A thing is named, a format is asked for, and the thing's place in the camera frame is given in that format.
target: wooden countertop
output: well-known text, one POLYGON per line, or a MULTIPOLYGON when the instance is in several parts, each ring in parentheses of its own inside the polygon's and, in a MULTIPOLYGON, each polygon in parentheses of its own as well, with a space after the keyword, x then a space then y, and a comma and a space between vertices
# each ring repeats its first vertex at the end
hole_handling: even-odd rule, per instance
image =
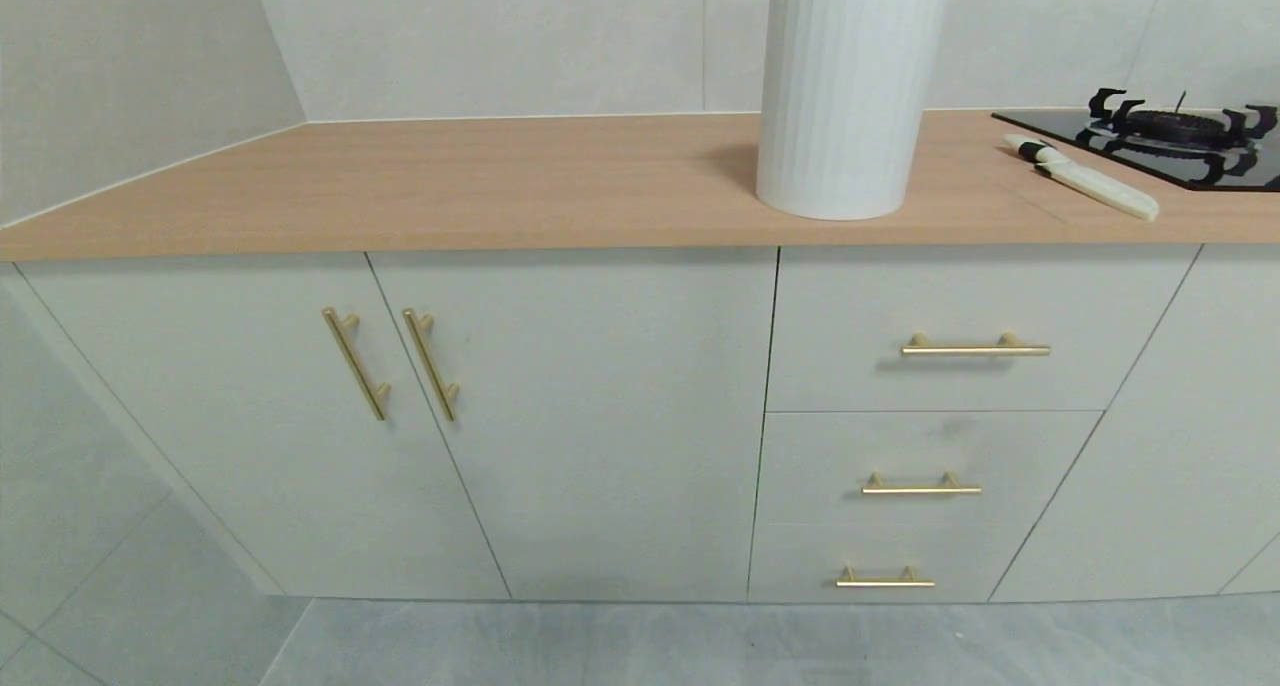
POLYGON ((0 261, 326 250, 700 244, 1275 243, 1280 195, 1155 195, 1153 224, 1034 174, 988 113, 927 113, 905 206, 810 221, 754 195, 759 116, 312 124, 0 230, 0 261))

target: gold bar handle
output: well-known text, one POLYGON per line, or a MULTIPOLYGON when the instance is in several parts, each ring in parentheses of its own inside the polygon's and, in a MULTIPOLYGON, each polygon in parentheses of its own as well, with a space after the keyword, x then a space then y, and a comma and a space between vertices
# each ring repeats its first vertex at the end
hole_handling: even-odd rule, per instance
POLYGON ((836 580, 837 589, 933 589, 933 581, 915 576, 915 568, 906 567, 899 578, 861 578, 854 573, 854 567, 846 566, 836 580))
POLYGON ((351 372, 355 372, 360 390, 365 394, 365 399, 369 401, 369 408, 374 410, 374 417, 378 421, 387 421, 384 403, 387 394, 392 390, 392 385, 387 384, 387 381, 378 387, 371 384, 369 375, 365 372, 365 363, 360 361, 360 355, 356 353, 356 347, 351 343, 356 329, 360 326, 360 317, 356 314, 351 314, 348 317, 338 317, 338 312, 334 308, 325 308, 320 314, 324 314, 324 321, 328 323, 329 331, 333 331, 334 340, 338 340, 338 348, 342 349, 343 357, 347 358, 347 366, 351 367, 351 372))
POLYGON ((1024 344, 1018 337, 1009 334, 1000 335, 1000 340, 995 346, 942 346, 931 343, 924 334, 913 334, 905 347, 901 348, 902 355, 942 355, 943 357, 987 357, 987 358, 1010 358, 1010 357, 1039 357, 1039 355, 1050 355, 1051 348, 1043 344, 1024 344))
POLYGON ((982 486, 964 485, 954 471, 942 475, 942 481, 933 486, 890 486, 884 484, 879 471, 873 471, 870 480, 863 486, 863 494, 869 497, 955 497, 979 495, 982 486))
POLYGON ((435 390, 435 398, 440 399, 440 404, 444 408, 444 419, 457 421, 458 415, 453 408, 453 402, 458 398, 458 385, 444 384, 444 380, 440 379, 440 371, 435 367, 435 360, 431 358, 431 349, 426 348, 426 334, 431 330, 431 323, 435 323, 435 319, 430 314, 417 317, 417 314, 412 308, 404 308, 401 314, 404 317, 404 325, 408 326, 410 334, 413 335, 417 357, 422 360, 422 366, 426 369, 426 378, 431 380, 431 389, 435 390))

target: black glass cooktop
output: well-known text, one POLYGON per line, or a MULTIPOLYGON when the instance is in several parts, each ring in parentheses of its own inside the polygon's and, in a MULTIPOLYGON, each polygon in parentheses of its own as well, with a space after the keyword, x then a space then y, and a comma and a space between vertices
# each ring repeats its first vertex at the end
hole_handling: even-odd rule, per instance
MULTIPOLYGON (((1093 154, 1110 157, 1111 161, 1138 168, 1152 177, 1170 180, 1185 189, 1197 191, 1280 191, 1280 131, 1265 129, 1267 110, 1243 113, 1197 113, 1198 116, 1213 118, 1220 122, 1221 138, 1229 131, 1229 122, 1242 120, 1253 131, 1253 138, 1231 140, 1216 145, 1194 145, 1170 140, 1148 138, 1148 131, 1126 129, 1120 113, 1107 113, 1097 118, 1097 109, 1036 109, 1036 111, 1001 111, 992 116, 1001 122, 1024 127, 1037 134, 1051 136, 1053 140, 1091 150, 1093 154)), ((1121 108, 1124 115, 1137 122, 1144 111, 1132 111, 1121 108)), ((1270 108, 1274 118, 1275 109, 1270 108)), ((1183 113, 1184 118, 1196 118, 1183 113)), ((1212 124, 1219 129, 1219 124, 1212 124)))

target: knife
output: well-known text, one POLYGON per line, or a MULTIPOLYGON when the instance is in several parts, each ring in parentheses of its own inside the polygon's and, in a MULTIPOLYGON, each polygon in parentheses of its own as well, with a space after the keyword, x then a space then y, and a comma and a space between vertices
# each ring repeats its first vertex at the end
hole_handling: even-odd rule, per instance
POLYGON ((1093 168, 1080 166, 1051 145, 1023 134, 1006 134, 1005 143, 1016 150, 1018 156, 1034 163, 1036 170, 1041 174, 1051 177, 1060 184, 1070 186, 1089 198, 1100 200, 1116 211, 1128 212, 1129 216, 1138 216, 1144 221, 1155 221, 1160 215, 1160 203, 1151 195, 1123 184, 1102 172, 1094 172, 1093 168))

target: gas stove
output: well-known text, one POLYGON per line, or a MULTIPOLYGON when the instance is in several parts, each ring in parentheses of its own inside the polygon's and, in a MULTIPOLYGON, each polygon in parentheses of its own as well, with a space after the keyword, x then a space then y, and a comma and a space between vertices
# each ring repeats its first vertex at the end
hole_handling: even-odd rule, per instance
POLYGON ((1275 106, 1184 113, 1108 102, 1124 90, 1098 90, 1088 109, 1027 109, 992 116, 1064 140, 1111 161, 1197 191, 1280 191, 1280 116, 1275 106))

